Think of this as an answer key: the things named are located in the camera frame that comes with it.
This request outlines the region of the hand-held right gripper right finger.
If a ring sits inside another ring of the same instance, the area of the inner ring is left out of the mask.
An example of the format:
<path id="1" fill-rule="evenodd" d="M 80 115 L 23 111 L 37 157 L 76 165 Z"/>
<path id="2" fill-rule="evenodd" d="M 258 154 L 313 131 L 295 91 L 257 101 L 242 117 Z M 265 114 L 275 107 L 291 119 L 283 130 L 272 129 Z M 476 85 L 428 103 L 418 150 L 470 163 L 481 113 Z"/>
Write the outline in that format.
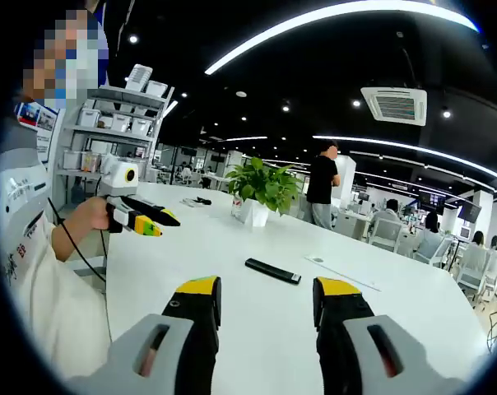
<path id="1" fill-rule="evenodd" d="M 429 364 L 424 346 L 359 289 L 326 277 L 313 281 L 316 349 L 325 394 L 458 394 L 464 382 Z"/>

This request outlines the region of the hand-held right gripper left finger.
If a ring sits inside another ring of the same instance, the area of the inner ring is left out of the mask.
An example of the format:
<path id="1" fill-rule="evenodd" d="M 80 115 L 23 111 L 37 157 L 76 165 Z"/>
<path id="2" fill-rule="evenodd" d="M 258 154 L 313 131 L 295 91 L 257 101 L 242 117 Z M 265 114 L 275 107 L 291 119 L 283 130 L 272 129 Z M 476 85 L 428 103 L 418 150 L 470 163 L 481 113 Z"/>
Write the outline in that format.
<path id="1" fill-rule="evenodd" d="M 149 314 L 109 347 L 96 372 L 69 380 L 75 394 L 209 394 L 219 351 L 221 279 L 179 286 L 161 314 Z"/>

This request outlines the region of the person's left hand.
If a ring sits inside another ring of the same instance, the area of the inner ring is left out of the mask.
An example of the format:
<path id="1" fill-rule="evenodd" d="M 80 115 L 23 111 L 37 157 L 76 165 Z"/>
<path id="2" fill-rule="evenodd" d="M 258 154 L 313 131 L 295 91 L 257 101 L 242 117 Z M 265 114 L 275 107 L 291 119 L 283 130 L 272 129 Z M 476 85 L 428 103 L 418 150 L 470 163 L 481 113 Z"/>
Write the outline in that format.
<path id="1" fill-rule="evenodd" d="M 86 233 L 90 230 L 107 230 L 109 216 L 103 197 L 90 197 L 72 213 L 70 220 L 75 231 Z"/>

